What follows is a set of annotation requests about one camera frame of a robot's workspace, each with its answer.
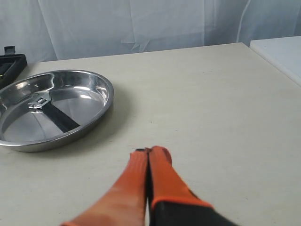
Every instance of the table surface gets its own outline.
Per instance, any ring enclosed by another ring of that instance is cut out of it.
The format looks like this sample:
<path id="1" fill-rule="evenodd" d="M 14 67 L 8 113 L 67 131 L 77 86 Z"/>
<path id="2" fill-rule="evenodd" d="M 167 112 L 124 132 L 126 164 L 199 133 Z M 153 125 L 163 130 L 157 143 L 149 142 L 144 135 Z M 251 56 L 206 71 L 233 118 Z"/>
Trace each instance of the table surface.
<path id="1" fill-rule="evenodd" d="M 250 48 L 301 86 L 301 36 L 254 40 Z"/>
<path id="2" fill-rule="evenodd" d="M 118 178 L 135 148 L 167 147 L 185 182 L 245 225 L 301 225 L 301 88 L 247 46 L 30 65 L 21 77 L 90 70 L 115 88 L 88 136 L 52 151 L 0 148 L 0 225 L 53 226 Z"/>

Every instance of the white curtain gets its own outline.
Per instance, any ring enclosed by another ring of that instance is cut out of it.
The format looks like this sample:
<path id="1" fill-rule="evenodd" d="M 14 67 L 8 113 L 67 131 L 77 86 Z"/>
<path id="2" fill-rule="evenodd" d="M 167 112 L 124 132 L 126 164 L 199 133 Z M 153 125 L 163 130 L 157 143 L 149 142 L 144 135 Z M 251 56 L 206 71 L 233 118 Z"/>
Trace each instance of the white curtain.
<path id="1" fill-rule="evenodd" d="M 0 55 L 28 62 L 301 35 L 301 0 L 0 0 Z"/>

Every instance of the metal pan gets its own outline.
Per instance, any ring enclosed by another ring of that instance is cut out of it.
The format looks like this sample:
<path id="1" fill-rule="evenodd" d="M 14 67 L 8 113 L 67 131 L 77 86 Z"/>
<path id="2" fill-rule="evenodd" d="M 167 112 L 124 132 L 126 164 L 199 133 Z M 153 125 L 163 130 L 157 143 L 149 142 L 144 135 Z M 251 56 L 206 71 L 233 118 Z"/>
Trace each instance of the metal pan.
<path id="1" fill-rule="evenodd" d="M 88 133 L 109 109 L 114 89 L 88 71 L 38 74 L 0 90 L 0 145 L 22 152 L 56 148 Z"/>

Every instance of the black case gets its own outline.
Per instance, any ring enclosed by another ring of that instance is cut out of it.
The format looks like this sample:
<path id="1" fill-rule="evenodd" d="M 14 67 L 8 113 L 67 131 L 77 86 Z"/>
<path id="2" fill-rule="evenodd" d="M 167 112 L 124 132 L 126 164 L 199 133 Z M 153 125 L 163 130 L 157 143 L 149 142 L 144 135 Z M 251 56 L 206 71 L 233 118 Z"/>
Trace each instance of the black case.
<path id="1" fill-rule="evenodd" d="M 4 47 L 5 55 L 0 56 L 0 89 L 13 83 L 27 66 L 24 54 L 15 54 L 14 46 Z"/>

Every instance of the stainless steel bowl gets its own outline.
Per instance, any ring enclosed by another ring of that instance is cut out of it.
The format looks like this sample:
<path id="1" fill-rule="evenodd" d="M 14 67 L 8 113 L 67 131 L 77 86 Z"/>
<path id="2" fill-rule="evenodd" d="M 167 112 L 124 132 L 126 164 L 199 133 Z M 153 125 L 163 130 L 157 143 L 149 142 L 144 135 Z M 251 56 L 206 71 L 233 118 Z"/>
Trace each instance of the stainless steel bowl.
<path id="1" fill-rule="evenodd" d="M 88 71 L 53 71 L 15 82 L 0 90 L 0 145 L 36 152 L 70 143 L 99 122 L 113 96 L 110 81 Z M 59 113 L 59 122 L 45 103 Z M 62 129 L 65 118 L 77 126 Z"/>

